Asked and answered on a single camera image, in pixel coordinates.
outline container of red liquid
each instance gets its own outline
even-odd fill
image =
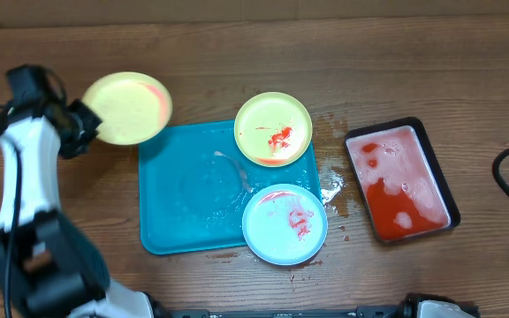
[[[345,146],[379,241],[395,243],[459,225],[459,210],[418,118],[352,130]]]

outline black container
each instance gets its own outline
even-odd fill
[[[414,235],[410,235],[407,237],[404,237],[402,239],[396,239],[396,240],[384,240],[380,238],[376,231],[376,227],[374,224],[374,219],[372,217],[372,214],[370,212],[370,208],[368,206],[367,197],[366,194],[363,191],[362,184],[357,177],[357,170],[355,169],[353,159],[351,158],[351,154],[349,152],[349,147],[347,145],[347,141],[351,138],[368,135],[371,133],[377,133],[386,131],[392,128],[398,128],[402,126],[411,126],[415,130],[415,134],[420,142],[420,147],[423,150],[423,154],[425,154],[425,158],[427,161],[428,169],[431,170],[431,174],[433,175],[433,178],[435,179],[435,183],[437,185],[437,188],[439,189],[439,192],[441,194],[441,198],[443,200],[443,204],[445,205],[447,209],[447,213],[450,218],[450,222],[447,226],[436,229],[433,231],[427,231],[423,233],[418,233]],[[460,213],[459,209],[457,208],[457,205],[455,204],[455,200],[452,198],[451,190],[449,189],[449,186],[447,185],[447,182],[444,179],[443,172],[441,171],[441,167],[439,166],[439,163],[437,162],[435,152],[433,151],[433,148],[431,147],[431,144],[429,143],[428,134],[425,132],[425,128],[423,127],[422,121],[416,117],[405,117],[401,119],[396,119],[387,123],[381,123],[377,125],[371,125],[366,126],[362,128],[353,129],[345,136],[345,149],[347,152],[347,155],[349,157],[349,162],[351,163],[351,168],[353,170],[353,174],[355,176],[355,179],[357,183],[359,184],[359,190],[361,191],[362,199],[365,203],[365,208],[368,213],[368,219],[370,220],[373,228],[373,232],[375,233],[375,237],[378,241],[384,243],[384,244],[394,244],[394,243],[400,243],[405,242],[410,239],[417,239],[420,237],[424,237],[426,235],[431,235],[436,232],[440,231],[448,231],[460,223]]]

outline teal plastic tray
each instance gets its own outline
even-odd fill
[[[267,186],[302,186],[321,200],[313,144],[295,163],[262,167],[240,153],[233,124],[169,127],[139,146],[141,241],[151,253],[246,245],[243,210]],[[251,193],[236,163],[247,173]]]

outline yellow plate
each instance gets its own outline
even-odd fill
[[[82,101],[102,120],[97,138],[115,145],[132,145],[154,137],[172,114],[166,87],[137,72],[118,72],[99,79]]]
[[[262,93],[251,98],[235,118],[235,141],[240,151],[266,167],[298,160],[308,148],[311,135],[308,111],[284,93]]]

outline brown tabletop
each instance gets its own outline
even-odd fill
[[[148,254],[137,148],[97,141],[59,161],[65,213],[117,280],[168,308],[350,308],[428,292],[509,317],[509,200],[490,174],[509,146],[509,16],[0,30],[0,103],[10,98],[4,72],[24,63],[54,68],[69,96],[111,72],[154,76],[173,97],[171,125],[234,118],[267,91],[308,108],[322,189],[343,188],[326,204],[326,246],[305,267],[270,266],[246,247]],[[406,116],[424,123],[462,223],[386,247],[373,238],[343,139]],[[0,203],[2,176],[0,155]]]

